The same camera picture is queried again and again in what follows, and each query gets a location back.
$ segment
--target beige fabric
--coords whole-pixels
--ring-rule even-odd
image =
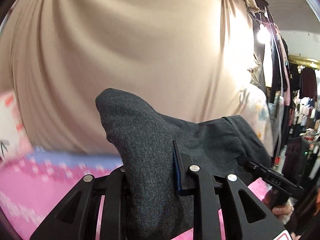
[[[0,92],[14,84],[34,145],[116,153],[95,107],[104,89],[187,121],[220,118],[239,106],[252,55],[243,0],[19,0],[0,39]]]

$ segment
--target dark gray garment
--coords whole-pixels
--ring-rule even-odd
[[[104,90],[96,106],[107,139],[118,149],[131,191],[128,239],[169,240],[193,226],[193,198],[179,197],[173,185],[173,143],[214,175],[255,178],[237,165],[246,155],[267,167],[270,157],[240,116],[200,124],[157,113],[143,99],[120,90]]]

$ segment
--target hanging cord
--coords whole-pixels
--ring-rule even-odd
[[[271,28],[271,34],[272,34],[272,38],[273,38],[273,41],[274,41],[275,46],[276,46],[276,50],[277,50],[277,53],[278,53],[278,60],[279,60],[280,79],[281,79],[281,90],[280,90],[280,97],[279,97],[279,108],[280,108],[280,104],[283,103],[282,98],[283,98],[283,93],[284,93],[284,92],[283,92],[283,79],[282,79],[281,59],[280,59],[280,54],[279,54],[278,46],[277,46],[277,44],[276,44],[276,38],[275,38],[275,36],[274,36],[274,34],[273,34],[272,28]],[[279,115],[280,115],[280,116],[283,116],[284,110],[283,110],[282,107],[281,107],[280,109],[282,109],[282,111],[279,112]],[[281,146],[281,125],[282,125],[282,118],[281,118],[281,122],[279,122],[279,139],[278,139],[278,145],[277,145],[277,151],[276,151],[276,158],[275,158],[275,160],[278,159],[279,153],[280,153],[280,146]]]

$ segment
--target glowing light bulb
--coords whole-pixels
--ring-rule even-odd
[[[258,31],[257,39],[262,44],[270,42],[270,33],[263,24],[260,24],[260,30]]]

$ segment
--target pink blanket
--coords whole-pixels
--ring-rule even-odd
[[[114,156],[69,155],[36,149],[34,154],[0,169],[0,206],[17,233],[29,240],[52,208],[85,174],[100,177],[121,165],[121,159]],[[261,179],[249,188],[261,200],[267,192]],[[221,210],[219,217],[224,240]],[[191,229],[175,240],[192,240],[192,234]]]

